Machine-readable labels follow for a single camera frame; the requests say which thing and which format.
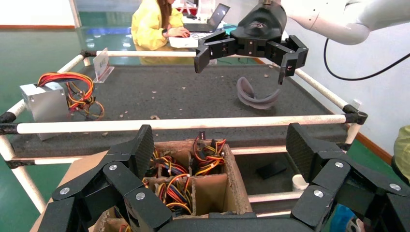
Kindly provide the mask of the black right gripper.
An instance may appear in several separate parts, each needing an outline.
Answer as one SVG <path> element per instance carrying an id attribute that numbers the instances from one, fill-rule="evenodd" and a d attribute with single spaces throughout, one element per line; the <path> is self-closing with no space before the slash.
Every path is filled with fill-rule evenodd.
<path id="1" fill-rule="evenodd" d="M 278 84 L 305 65 L 309 49 L 295 35 L 281 41 L 287 15 L 277 2 L 258 3 L 230 32 L 221 30 L 198 42 L 194 68 L 201 73 L 210 60 L 230 55 L 264 57 L 279 66 Z"/>

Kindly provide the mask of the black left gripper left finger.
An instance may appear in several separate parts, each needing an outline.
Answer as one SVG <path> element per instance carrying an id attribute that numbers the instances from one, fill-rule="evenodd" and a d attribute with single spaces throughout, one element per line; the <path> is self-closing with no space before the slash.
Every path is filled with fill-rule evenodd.
<path id="1" fill-rule="evenodd" d="M 142 125 L 132 140 L 115 145 L 92 169 L 52 194 L 41 232 L 86 232 L 112 207 L 135 232 L 157 232 L 172 212 L 143 183 L 154 151 L 152 128 Z"/>

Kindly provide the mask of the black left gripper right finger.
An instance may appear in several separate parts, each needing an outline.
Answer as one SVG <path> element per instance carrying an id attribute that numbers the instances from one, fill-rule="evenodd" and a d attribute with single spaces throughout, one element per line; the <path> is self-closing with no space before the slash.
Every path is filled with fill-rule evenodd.
<path id="1" fill-rule="evenodd" d="M 321 230 L 336 205 L 351 209 L 373 230 L 410 228 L 410 188 L 352 160 L 335 143 L 288 126 L 286 149 L 308 187 L 291 217 Z"/>

